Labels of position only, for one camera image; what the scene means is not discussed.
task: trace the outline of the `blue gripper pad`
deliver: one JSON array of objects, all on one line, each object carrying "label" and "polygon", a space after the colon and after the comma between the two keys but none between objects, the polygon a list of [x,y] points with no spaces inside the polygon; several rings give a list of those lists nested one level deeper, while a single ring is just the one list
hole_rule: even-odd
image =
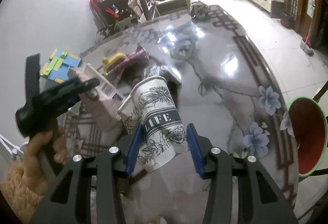
[{"label": "blue gripper pad", "polygon": [[131,142],[129,151],[126,155],[126,160],[124,162],[126,165],[125,173],[127,174],[127,176],[131,175],[131,173],[134,171],[134,167],[136,166],[137,157],[143,138],[143,133],[144,133],[144,126],[139,123],[137,127],[134,129],[134,137]]},{"label": "blue gripper pad", "polygon": [[191,157],[194,162],[196,172],[203,178],[206,174],[204,168],[204,154],[199,145],[197,131],[192,123],[187,126],[187,143],[190,148]]}]

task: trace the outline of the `dining table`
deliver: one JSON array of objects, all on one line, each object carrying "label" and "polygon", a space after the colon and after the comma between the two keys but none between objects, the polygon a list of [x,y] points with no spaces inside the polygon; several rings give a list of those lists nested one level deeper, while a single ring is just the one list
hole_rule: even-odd
[{"label": "dining table", "polygon": [[[193,123],[200,136],[232,156],[254,155],[295,206],[297,144],[284,125],[286,103],[270,67],[243,27],[218,5],[211,5],[203,20],[182,10],[112,35],[80,57],[99,69],[103,57],[130,54],[139,46],[179,78],[176,106],[184,128]],[[75,134],[74,140],[76,134],[79,139],[84,136],[80,127],[90,126],[80,150],[92,156],[108,149],[114,143],[107,140],[110,134],[96,126],[85,108],[80,111],[65,124],[67,132]],[[232,180],[231,223],[237,223],[238,184],[236,178]],[[177,154],[129,186],[123,201],[126,223],[150,223],[158,216],[168,223],[202,223],[209,181],[196,173],[190,152]]]}]

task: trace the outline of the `blue and green toy block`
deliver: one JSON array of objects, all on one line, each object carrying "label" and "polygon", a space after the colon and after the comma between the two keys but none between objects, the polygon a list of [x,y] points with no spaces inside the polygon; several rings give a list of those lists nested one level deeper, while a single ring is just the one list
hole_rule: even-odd
[{"label": "blue and green toy block", "polygon": [[49,60],[50,62],[45,63],[40,70],[40,76],[58,83],[69,80],[68,69],[70,67],[79,67],[82,62],[78,56],[69,54],[67,50],[62,49],[55,49]]}]

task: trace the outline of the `brown fuzzy sleeve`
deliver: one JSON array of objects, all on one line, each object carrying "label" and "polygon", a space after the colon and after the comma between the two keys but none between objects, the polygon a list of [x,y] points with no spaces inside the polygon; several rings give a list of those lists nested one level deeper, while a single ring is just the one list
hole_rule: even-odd
[{"label": "brown fuzzy sleeve", "polygon": [[43,196],[39,196],[25,186],[22,180],[21,163],[14,163],[8,170],[4,182],[0,184],[3,196],[23,224],[29,224],[37,205]]}]

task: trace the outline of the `barcode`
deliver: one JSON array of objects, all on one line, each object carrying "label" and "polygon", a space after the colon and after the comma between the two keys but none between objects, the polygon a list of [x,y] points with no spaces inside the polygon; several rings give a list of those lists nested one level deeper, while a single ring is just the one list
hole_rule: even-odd
[{"label": "barcode", "polygon": [[104,83],[104,85],[101,87],[101,90],[107,95],[109,96],[112,91],[113,91],[113,87],[111,87],[110,85],[108,85],[106,82]]},{"label": "barcode", "polygon": [[123,101],[123,98],[117,95],[117,93],[113,96],[113,100]]}]

